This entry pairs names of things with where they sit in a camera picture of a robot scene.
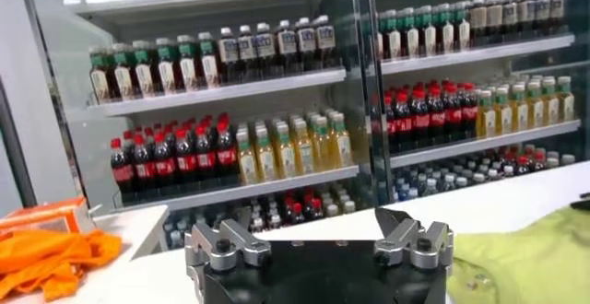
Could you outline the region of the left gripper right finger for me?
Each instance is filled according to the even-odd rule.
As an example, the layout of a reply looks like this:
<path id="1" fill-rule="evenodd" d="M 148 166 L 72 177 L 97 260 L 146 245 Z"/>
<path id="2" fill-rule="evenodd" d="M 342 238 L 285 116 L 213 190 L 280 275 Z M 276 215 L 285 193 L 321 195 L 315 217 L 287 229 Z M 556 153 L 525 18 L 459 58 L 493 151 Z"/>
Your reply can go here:
<path id="1" fill-rule="evenodd" d="M 419 270 L 452 266 L 454 232 L 447 224 L 433 221 L 424 228 L 408 213 L 384 207 L 376 208 L 374 214 L 383 233 L 373 245 L 378 265 L 393 267 L 408 261 Z"/>

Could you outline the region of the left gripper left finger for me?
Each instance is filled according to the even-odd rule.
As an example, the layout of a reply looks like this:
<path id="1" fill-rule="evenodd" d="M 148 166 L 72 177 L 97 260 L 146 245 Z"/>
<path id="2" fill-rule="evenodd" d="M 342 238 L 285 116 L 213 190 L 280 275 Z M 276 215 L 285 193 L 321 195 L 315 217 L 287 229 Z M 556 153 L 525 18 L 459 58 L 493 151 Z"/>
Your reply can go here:
<path id="1" fill-rule="evenodd" d="M 186 273 L 196 292 L 204 292 L 205 270 L 214 274 L 233 271 L 239 258 L 249 266 L 263 267 L 272 255 L 271 243 L 260 240 L 234 219 L 222 220 L 218 229 L 197 222 L 185 234 Z"/>

